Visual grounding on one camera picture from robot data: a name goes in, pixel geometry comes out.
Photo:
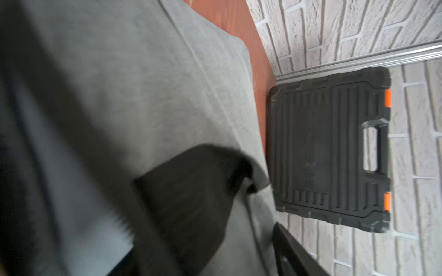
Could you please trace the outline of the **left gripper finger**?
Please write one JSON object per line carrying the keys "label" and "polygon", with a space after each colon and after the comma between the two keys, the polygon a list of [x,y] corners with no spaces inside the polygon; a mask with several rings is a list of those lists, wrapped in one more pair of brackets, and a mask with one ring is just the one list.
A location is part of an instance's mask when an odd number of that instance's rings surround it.
{"label": "left gripper finger", "polygon": [[329,275],[280,223],[275,224],[272,232],[272,242],[275,249],[278,275]]}

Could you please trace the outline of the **grey laptop bag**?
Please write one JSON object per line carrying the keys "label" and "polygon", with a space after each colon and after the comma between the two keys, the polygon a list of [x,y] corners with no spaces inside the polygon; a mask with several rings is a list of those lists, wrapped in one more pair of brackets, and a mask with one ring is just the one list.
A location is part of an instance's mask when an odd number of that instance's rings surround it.
{"label": "grey laptop bag", "polygon": [[275,276],[249,51],[183,1],[1,2],[1,272]]}

